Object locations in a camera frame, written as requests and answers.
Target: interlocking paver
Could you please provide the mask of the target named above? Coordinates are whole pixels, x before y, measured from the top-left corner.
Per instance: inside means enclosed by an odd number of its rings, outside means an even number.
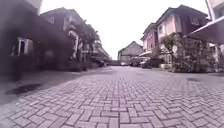
[[[32,122],[36,123],[36,124],[41,124],[44,121],[43,117],[39,117],[36,115],[33,115],[29,118],[29,120],[31,120]]]
[[[80,117],[80,114],[74,113],[66,122],[68,125],[74,125]]]
[[[162,122],[157,118],[157,117],[149,117],[149,119],[151,120],[153,126],[155,128],[162,128],[163,127],[163,124]]]
[[[97,123],[78,121],[75,126],[78,128],[95,128]]]
[[[15,119],[15,122],[22,127],[25,127],[26,125],[28,125],[30,123],[29,120],[27,120],[26,118],[23,118],[23,117],[19,117],[19,118]]]
[[[178,119],[171,119],[171,120],[163,121],[163,124],[165,125],[165,127],[170,127],[170,126],[176,126],[178,124],[181,124],[181,122]]]
[[[210,76],[129,67],[100,72],[0,106],[0,127],[224,127],[221,86],[188,80]]]
[[[107,124],[101,124],[101,123],[99,123],[97,125],[97,128],[107,128]]]
[[[106,117],[118,117],[119,113],[118,112],[110,112],[110,111],[103,111],[101,116],[106,116]]]
[[[120,128],[142,128],[140,124],[121,124]]]
[[[110,118],[109,128],[119,128],[118,118]]]
[[[120,113],[120,123],[130,123],[130,117],[128,112]]]
[[[96,122],[96,123],[108,123],[109,118],[108,117],[91,117],[90,122]]]
[[[40,124],[37,128],[49,128],[53,122],[46,120],[42,124]]]
[[[65,122],[67,118],[66,117],[59,117],[50,128],[60,128]]]

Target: paved street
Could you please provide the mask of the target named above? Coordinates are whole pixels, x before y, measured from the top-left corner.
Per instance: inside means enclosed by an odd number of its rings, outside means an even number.
[[[224,128],[224,79],[107,67],[0,107],[0,128]]]

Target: window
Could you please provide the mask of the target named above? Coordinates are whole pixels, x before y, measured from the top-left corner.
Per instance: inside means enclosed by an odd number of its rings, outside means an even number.
[[[54,17],[50,17],[47,19],[50,23],[54,24]]]
[[[199,23],[199,19],[198,19],[198,18],[191,17],[190,20],[191,20],[191,24],[192,24],[192,25],[195,25],[195,26],[200,25],[200,23]]]
[[[163,33],[163,26],[161,25],[161,26],[159,26],[159,33]]]
[[[24,53],[25,53],[25,42],[20,41],[20,54],[24,54]]]
[[[219,16],[220,17],[224,16],[224,7],[219,9]]]

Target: sky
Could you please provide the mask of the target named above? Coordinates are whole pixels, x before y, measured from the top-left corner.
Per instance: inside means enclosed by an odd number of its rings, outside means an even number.
[[[117,59],[120,49],[136,41],[168,7],[186,5],[208,13],[205,0],[43,0],[41,12],[65,7],[75,9],[99,33],[108,54]]]

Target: building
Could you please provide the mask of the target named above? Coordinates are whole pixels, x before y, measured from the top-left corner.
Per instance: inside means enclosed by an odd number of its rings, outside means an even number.
[[[133,41],[127,47],[121,49],[118,52],[118,60],[121,62],[125,62],[129,64],[132,57],[138,57],[141,53],[143,53],[143,47]]]
[[[53,45],[64,50],[71,48],[69,37],[39,16],[41,1],[29,2],[0,1],[0,75],[12,74],[15,67],[12,66],[13,58],[24,60],[20,64],[23,71],[44,65],[41,58],[49,52],[41,51],[41,45]]]
[[[162,16],[152,23],[143,33],[143,47],[146,52],[140,56],[155,56],[153,51],[157,51],[158,47],[163,51],[164,45],[160,44],[163,37],[172,33],[181,33],[187,35],[198,28],[204,26],[208,19],[207,14],[200,12],[196,9],[180,5],[177,8],[168,8]],[[169,54],[160,55],[166,63],[171,63],[172,58]]]
[[[74,50],[73,58],[76,60],[78,59],[79,61],[86,61],[89,54],[90,58],[101,58],[101,60],[109,59],[109,55],[103,49],[101,42],[93,42],[93,49],[95,49],[95,51],[91,51],[92,53],[90,52],[91,46],[88,43],[84,46],[84,43],[82,42],[83,39],[80,36],[82,33],[80,33],[79,27],[85,27],[84,29],[88,31],[92,28],[92,26],[86,24],[86,21],[83,20],[74,9],[58,8],[45,12],[40,16],[45,18],[48,22],[55,25],[59,29],[63,30],[72,39]]]
[[[141,57],[152,57],[153,51],[158,46],[158,34],[157,34],[157,25],[156,23],[151,23],[144,31],[143,37],[143,50]]]

